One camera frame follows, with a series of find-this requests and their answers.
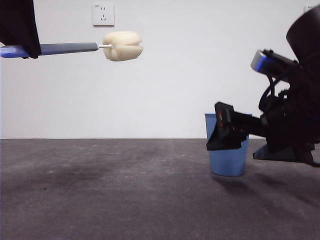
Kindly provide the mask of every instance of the sponge brush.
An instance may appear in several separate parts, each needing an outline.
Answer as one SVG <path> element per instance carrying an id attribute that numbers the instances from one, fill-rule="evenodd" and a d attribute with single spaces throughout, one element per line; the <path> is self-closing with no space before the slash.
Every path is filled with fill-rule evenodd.
<path id="1" fill-rule="evenodd" d="M 103 49 L 104 55 L 110 61 L 126 61 L 136 59 L 143 51 L 139 45 L 142 41 L 135 31 L 114 31 L 104 35 L 102 43 L 112 45 Z"/>

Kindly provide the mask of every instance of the gray carpet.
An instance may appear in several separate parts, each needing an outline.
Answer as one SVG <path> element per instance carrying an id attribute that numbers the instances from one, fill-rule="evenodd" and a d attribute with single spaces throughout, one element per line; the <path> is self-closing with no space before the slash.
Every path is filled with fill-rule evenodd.
<path id="1" fill-rule="evenodd" d="M 320 239 L 320 168 L 253 160 L 251 139 L 245 174 L 217 176 L 205 143 L 2 140 L 1 239 Z"/>

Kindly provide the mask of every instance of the blue cup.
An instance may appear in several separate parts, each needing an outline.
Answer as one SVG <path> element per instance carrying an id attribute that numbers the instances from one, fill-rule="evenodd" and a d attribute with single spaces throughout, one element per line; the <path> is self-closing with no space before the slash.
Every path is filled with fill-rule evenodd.
<path id="1" fill-rule="evenodd" d="M 214 132 L 217 118 L 214 113 L 205 113 L 206 136 L 209 139 Z M 245 172 L 248 150 L 248 136 L 241 148 L 209 151 L 211 172 L 226 177 L 241 176 Z"/>

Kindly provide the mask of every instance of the wall outlet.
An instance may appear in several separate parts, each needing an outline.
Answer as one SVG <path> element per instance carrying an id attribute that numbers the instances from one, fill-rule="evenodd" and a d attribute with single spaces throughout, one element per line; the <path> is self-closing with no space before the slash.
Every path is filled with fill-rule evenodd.
<path id="1" fill-rule="evenodd" d="M 312 8 L 315 7 L 315 6 L 316 6 L 316 5 L 314 5 L 314 4 L 304 5 L 304 7 L 303 7 L 303 12 L 305 13 L 305 12 L 309 11 L 310 9 L 312 9 Z"/>
<path id="2" fill-rule="evenodd" d="M 115 5 L 113 3 L 94 4 L 92 6 L 93 26 L 114 26 Z"/>

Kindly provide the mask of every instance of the blue handle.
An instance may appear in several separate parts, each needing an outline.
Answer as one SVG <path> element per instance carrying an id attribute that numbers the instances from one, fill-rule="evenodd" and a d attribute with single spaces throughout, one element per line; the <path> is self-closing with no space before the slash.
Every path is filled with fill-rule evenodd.
<path id="1" fill-rule="evenodd" d="M 40 44 L 41 56 L 54 54 L 70 54 L 80 52 L 93 52 L 99 49 L 96 42 L 80 43 L 50 43 Z M 28 53 L 21 45 L 7 45 L 0 48 L 0 55 L 3 58 L 27 58 Z"/>

